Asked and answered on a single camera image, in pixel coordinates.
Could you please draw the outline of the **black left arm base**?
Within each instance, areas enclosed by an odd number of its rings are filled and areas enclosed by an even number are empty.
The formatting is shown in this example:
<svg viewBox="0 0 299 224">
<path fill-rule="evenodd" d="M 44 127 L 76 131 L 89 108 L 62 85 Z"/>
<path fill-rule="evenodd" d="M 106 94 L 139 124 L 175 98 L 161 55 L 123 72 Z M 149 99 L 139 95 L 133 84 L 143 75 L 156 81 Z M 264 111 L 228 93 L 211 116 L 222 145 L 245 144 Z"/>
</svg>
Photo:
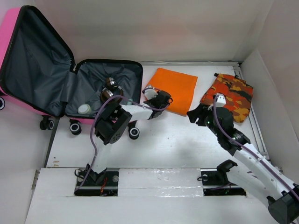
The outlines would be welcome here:
<svg viewBox="0 0 299 224">
<path fill-rule="evenodd" d="M 118 196 L 119 170 L 108 170 L 100 183 L 95 183 L 89 176 L 83 186 L 78 188 L 82 183 L 86 171 L 75 170 L 76 186 L 74 190 L 75 196 Z"/>
</svg>

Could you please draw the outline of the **round silver tin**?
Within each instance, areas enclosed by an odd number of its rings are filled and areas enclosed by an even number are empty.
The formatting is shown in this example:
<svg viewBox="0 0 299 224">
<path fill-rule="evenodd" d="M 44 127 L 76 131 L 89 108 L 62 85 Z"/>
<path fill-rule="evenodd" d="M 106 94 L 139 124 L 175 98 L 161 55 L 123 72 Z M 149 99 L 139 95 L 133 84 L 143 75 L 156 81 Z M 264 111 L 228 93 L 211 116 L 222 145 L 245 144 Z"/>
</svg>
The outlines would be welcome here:
<svg viewBox="0 0 299 224">
<path fill-rule="evenodd" d="M 91 114 L 92 109 L 91 109 L 91 106 L 89 104 L 82 104 L 78 107 L 77 112 L 78 112 L 78 114 L 87 115 L 87 114 Z"/>
</svg>

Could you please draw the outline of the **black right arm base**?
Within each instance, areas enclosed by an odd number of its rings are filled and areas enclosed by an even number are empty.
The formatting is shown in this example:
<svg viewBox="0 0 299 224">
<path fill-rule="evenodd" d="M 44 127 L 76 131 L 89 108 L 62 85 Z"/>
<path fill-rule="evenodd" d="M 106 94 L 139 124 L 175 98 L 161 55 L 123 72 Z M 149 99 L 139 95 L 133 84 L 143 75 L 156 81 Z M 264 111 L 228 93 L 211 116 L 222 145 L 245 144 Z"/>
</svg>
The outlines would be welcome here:
<svg viewBox="0 0 299 224">
<path fill-rule="evenodd" d="M 200 170 L 197 181 L 202 183 L 204 196 L 246 196 L 246 191 L 224 180 L 215 168 Z"/>
</svg>

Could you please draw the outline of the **pink hard-shell suitcase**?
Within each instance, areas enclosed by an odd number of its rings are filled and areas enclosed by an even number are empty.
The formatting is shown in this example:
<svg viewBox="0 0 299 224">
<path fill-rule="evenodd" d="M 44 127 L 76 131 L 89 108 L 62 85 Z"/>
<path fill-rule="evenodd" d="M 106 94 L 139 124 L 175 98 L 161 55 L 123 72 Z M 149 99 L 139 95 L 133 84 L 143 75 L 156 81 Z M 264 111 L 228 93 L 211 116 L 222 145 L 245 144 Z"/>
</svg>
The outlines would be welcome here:
<svg viewBox="0 0 299 224">
<path fill-rule="evenodd" d="M 34 6 L 7 10 L 0 25 L 0 106 L 8 100 L 42 116 L 40 128 L 54 128 L 54 118 L 66 116 L 74 135 L 81 124 L 92 124 L 102 106 L 100 94 L 112 77 L 123 96 L 140 101 L 143 67 L 129 60 L 86 59 L 73 52 Z M 91 114 L 78 114 L 82 104 Z"/>
</svg>

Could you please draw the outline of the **orange camouflage cloth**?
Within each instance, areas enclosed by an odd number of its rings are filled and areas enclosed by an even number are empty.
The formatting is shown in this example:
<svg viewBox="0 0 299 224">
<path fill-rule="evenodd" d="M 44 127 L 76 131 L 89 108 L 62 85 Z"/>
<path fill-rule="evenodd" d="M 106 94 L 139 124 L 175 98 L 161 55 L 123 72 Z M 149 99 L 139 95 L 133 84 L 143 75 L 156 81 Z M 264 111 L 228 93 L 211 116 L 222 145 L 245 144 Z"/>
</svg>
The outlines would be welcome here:
<svg viewBox="0 0 299 224">
<path fill-rule="evenodd" d="M 250 114 L 253 87 L 237 76 L 222 73 L 215 73 L 214 76 L 216 79 L 202 96 L 200 103 L 211 105 L 214 96 L 220 93 L 226 98 L 224 107 L 232 112 L 234 122 L 243 123 Z"/>
</svg>

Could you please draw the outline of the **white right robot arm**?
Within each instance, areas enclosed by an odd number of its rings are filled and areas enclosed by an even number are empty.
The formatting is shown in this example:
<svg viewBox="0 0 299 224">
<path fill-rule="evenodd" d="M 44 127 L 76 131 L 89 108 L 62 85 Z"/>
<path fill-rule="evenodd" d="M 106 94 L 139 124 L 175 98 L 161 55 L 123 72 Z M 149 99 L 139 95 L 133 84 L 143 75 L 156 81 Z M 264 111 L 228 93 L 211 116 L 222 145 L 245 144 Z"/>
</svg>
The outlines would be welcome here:
<svg viewBox="0 0 299 224">
<path fill-rule="evenodd" d="M 222 184 L 235 184 L 257 198 L 279 224 L 292 224 L 299 217 L 299 186 L 279 172 L 234 127 L 232 113 L 224 107 L 199 105 L 188 111 L 191 123 L 207 127 L 219 145 L 237 162 L 219 164 L 214 179 Z"/>
</svg>

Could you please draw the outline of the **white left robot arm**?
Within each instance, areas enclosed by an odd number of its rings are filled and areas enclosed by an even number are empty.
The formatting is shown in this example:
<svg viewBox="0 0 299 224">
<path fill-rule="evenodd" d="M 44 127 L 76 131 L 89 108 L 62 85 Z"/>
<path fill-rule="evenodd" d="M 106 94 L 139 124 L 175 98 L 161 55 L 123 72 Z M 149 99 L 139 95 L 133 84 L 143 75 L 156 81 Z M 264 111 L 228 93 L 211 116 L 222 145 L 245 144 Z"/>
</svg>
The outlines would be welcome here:
<svg viewBox="0 0 299 224">
<path fill-rule="evenodd" d="M 144 93 L 147 100 L 142 103 L 116 95 L 101 106 L 90 131 L 95 152 L 91 164 L 86 166 L 83 182 L 89 180 L 94 185 L 101 184 L 111 146 L 121 138 L 128 125 L 138 120 L 157 118 L 172 103 L 171 95 L 165 91 L 147 88 Z"/>
</svg>

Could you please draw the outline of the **brown leather headphones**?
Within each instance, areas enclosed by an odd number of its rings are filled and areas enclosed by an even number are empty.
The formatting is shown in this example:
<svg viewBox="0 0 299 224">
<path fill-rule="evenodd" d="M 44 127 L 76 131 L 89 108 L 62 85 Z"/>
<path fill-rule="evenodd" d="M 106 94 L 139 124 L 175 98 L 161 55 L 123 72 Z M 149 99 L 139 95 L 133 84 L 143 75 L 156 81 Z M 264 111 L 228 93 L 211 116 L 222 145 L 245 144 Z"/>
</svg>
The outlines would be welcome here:
<svg viewBox="0 0 299 224">
<path fill-rule="evenodd" d="M 105 103 L 108 99 L 116 95 L 123 96 L 122 87 L 112 77 L 106 78 L 104 88 L 100 94 L 102 103 Z"/>
</svg>

